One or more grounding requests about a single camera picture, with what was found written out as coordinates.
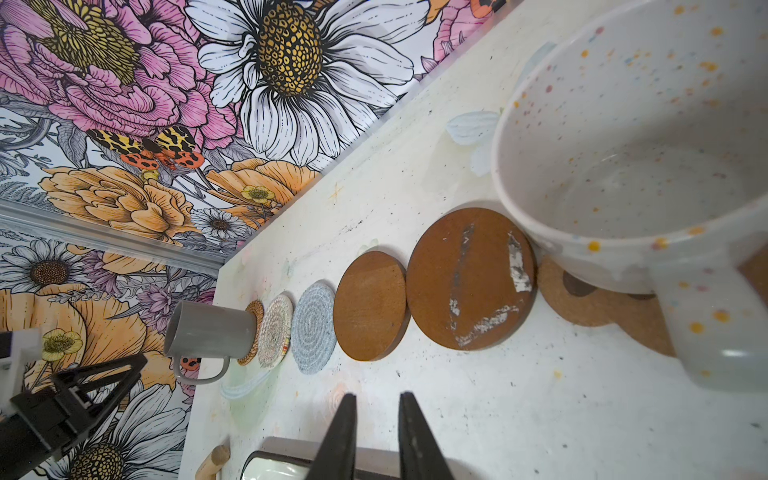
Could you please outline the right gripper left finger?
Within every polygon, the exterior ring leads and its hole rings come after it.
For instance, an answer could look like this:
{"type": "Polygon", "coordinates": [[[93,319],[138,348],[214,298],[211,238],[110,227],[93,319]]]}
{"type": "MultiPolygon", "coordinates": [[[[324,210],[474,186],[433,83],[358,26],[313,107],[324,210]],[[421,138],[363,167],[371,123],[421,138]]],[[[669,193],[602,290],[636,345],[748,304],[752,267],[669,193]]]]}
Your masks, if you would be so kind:
{"type": "Polygon", "coordinates": [[[343,396],[305,477],[306,480],[351,480],[355,474],[356,396],[343,396]]]}

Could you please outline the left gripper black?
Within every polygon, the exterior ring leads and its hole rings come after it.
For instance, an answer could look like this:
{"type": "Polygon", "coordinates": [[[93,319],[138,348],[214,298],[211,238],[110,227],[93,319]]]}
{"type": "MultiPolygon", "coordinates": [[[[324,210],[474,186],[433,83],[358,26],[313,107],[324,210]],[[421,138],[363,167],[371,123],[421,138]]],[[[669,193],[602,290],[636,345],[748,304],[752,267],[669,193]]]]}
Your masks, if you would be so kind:
{"type": "Polygon", "coordinates": [[[1,478],[21,479],[87,440],[128,396],[146,364],[139,353],[61,370],[51,377],[59,391],[15,396],[15,412],[1,422],[1,478]]]}

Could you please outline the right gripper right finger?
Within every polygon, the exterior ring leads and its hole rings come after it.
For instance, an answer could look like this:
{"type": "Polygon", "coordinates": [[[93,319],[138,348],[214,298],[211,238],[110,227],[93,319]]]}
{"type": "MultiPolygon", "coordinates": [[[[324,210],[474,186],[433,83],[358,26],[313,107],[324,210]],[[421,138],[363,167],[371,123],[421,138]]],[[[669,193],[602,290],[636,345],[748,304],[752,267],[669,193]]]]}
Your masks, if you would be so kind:
{"type": "Polygon", "coordinates": [[[401,479],[454,479],[412,392],[400,395],[398,441],[401,479]]]}

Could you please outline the grey mug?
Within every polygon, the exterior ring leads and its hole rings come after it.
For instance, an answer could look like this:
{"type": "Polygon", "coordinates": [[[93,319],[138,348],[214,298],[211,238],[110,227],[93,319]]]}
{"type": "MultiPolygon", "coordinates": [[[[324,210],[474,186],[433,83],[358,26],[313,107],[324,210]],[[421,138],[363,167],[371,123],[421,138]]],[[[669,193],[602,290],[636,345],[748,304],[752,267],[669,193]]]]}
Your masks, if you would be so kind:
{"type": "Polygon", "coordinates": [[[254,330],[254,317],[246,310],[180,301],[168,324],[164,354],[171,360],[172,371],[179,383],[211,384],[225,376],[232,359],[248,354],[254,330]],[[222,367],[213,377],[192,379],[182,372],[184,357],[220,359],[222,367]]]}

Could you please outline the grey woven coaster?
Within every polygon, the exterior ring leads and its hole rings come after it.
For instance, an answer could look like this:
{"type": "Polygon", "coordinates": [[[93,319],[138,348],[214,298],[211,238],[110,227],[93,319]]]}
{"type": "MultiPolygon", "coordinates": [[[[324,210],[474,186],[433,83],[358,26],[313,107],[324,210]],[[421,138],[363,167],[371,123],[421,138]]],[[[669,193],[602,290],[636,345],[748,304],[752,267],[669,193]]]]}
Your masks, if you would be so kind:
{"type": "Polygon", "coordinates": [[[320,372],[334,352],[334,300],[334,290],[322,280],[310,285],[299,298],[292,320],[291,349],[302,374],[320,372]]]}

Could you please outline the multicolour zigzag woven coaster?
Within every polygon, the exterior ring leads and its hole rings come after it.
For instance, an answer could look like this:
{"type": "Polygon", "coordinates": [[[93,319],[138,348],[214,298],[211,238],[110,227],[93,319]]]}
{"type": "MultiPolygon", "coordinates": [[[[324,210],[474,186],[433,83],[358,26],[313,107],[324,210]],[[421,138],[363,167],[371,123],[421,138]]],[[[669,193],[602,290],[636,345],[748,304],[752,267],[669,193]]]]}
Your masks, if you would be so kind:
{"type": "Polygon", "coordinates": [[[290,347],[293,303],[282,293],[269,304],[259,332],[257,360],[264,369],[275,368],[290,347]]]}

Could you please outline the plain brown wooden coaster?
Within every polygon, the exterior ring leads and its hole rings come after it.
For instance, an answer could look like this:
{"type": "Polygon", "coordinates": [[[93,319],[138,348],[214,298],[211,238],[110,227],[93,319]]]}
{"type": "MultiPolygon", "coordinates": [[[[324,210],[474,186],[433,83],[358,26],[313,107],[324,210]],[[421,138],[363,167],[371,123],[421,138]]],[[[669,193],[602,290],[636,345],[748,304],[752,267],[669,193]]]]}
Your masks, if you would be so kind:
{"type": "Polygon", "coordinates": [[[402,340],[409,321],[405,273],[382,251],[355,259],[338,285],[333,325],[337,342],[353,360],[385,358],[402,340]]]}

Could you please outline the woven rattan coaster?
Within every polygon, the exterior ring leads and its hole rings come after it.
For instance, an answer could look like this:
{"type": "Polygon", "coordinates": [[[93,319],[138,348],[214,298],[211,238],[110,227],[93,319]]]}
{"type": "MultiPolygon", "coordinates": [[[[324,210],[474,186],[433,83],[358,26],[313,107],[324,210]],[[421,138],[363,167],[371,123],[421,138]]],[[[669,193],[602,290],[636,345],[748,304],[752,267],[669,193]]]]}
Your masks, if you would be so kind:
{"type": "Polygon", "coordinates": [[[255,330],[254,330],[254,339],[248,354],[237,360],[237,363],[240,366],[248,365],[257,356],[258,348],[259,348],[258,346],[259,336],[260,336],[261,326],[265,316],[265,308],[263,303],[260,300],[251,301],[246,307],[246,311],[251,313],[252,316],[254,317],[255,330]]]}

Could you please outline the scratched brown wooden coaster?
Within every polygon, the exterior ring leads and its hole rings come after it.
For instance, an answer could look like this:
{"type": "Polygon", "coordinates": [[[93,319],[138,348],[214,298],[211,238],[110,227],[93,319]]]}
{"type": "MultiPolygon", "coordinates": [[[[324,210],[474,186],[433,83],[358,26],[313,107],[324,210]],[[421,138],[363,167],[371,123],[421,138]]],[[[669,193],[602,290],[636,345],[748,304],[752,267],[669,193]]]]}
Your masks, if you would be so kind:
{"type": "Polygon", "coordinates": [[[509,338],[536,297],[537,262],[509,218],[485,208],[455,210],[432,224],[410,257],[407,301],[419,329],[453,350],[509,338]]]}

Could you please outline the cork paw print coaster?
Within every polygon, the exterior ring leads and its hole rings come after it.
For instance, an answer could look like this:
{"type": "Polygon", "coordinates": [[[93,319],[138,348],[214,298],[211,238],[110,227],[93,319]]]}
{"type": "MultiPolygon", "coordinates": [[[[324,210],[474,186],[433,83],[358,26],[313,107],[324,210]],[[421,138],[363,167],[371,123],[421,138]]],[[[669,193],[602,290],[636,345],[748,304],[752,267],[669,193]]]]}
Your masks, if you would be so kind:
{"type": "Polygon", "coordinates": [[[588,284],[542,258],[538,286],[548,305],[579,326],[618,325],[660,354],[705,364],[767,346],[767,249],[737,261],[725,248],[651,270],[656,292],[619,293],[588,284]]]}

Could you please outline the white mug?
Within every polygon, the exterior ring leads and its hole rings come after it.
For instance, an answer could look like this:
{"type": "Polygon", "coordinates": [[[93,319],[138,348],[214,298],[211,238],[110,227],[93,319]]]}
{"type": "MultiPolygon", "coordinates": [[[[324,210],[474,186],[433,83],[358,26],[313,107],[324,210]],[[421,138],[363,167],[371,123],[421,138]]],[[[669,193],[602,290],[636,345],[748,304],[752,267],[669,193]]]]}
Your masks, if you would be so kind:
{"type": "Polygon", "coordinates": [[[632,1],[525,76],[491,175],[514,222],[598,288],[652,294],[697,385],[767,388],[767,5],[632,1]]]}

